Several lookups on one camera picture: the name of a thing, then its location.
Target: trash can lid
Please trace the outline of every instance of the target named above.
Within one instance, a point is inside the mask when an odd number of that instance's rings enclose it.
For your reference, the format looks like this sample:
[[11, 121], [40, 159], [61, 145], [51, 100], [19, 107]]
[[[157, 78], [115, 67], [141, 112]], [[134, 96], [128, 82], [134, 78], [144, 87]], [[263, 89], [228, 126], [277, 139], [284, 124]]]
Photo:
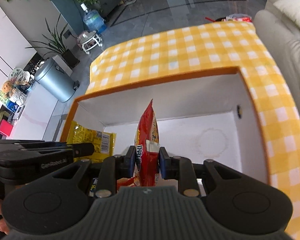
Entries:
[[45, 63], [37, 70], [35, 74], [35, 80], [39, 81], [42, 79], [54, 64], [55, 61], [53, 58], [47, 59]]

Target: black plant pot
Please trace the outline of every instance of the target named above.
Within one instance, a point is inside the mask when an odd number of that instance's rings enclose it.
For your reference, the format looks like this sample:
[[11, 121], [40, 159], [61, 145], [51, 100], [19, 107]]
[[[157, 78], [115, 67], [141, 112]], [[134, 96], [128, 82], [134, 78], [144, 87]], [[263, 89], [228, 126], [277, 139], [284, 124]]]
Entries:
[[71, 69], [73, 69], [80, 62], [80, 60], [77, 59], [69, 49], [66, 50], [66, 52], [63, 53], [61, 56]]

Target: yellow snack package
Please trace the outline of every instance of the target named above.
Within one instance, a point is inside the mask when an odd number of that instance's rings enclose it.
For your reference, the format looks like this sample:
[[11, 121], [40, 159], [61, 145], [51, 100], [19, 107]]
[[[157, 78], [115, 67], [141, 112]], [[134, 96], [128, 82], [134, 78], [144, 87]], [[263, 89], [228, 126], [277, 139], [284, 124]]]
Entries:
[[72, 121], [67, 144], [91, 142], [94, 145], [94, 153], [90, 156], [74, 158], [74, 161], [90, 159], [92, 163], [100, 163], [113, 155], [115, 136], [115, 133], [90, 130]]

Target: potted plant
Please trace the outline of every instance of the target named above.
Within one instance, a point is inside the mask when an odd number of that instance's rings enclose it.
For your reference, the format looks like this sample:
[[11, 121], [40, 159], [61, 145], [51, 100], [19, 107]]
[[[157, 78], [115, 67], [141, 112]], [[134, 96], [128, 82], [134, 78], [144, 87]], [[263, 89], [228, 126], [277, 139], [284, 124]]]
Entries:
[[72, 52], [69, 49], [66, 48], [66, 46], [63, 43], [63, 33], [65, 32], [66, 27], [68, 26], [68, 24], [66, 24], [63, 27], [63, 30], [61, 31], [61, 33], [58, 33], [58, 23], [59, 23], [60, 17], [61, 17], [61, 14], [58, 17], [58, 21], [57, 21], [57, 24], [56, 24], [53, 32], [50, 30], [47, 19], [45, 18], [47, 29], [48, 29], [48, 32], [51, 35], [51, 38], [48, 38], [45, 35], [42, 35], [42, 36], [44, 36], [45, 39], [47, 39], [48, 42], [29, 41], [29, 42], [44, 44], [45, 46], [31, 46], [31, 47], [26, 47], [26, 49], [30, 49], [30, 48], [33, 48], [33, 49], [42, 49], [42, 48], [48, 49], [49, 52], [44, 54], [42, 57], [44, 57], [45, 55], [47, 55], [49, 53], [57, 53], [57, 54], [59, 54], [63, 57], [63, 59], [66, 61], [66, 63], [68, 64], [68, 66], [70, 68], [74, 68], [80, 61], [72, 54]]

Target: red box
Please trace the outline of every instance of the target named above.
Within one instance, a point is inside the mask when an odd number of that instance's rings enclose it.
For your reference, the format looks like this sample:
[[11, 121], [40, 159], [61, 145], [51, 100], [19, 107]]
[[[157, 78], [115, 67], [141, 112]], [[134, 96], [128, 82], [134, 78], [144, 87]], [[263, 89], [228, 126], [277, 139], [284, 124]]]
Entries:
[[10, 136], [12, 128], [14, 126], [11, 123], [8, 123], [6, 120], [1, 120], [0, 122], [0, 134], [5, 136]]

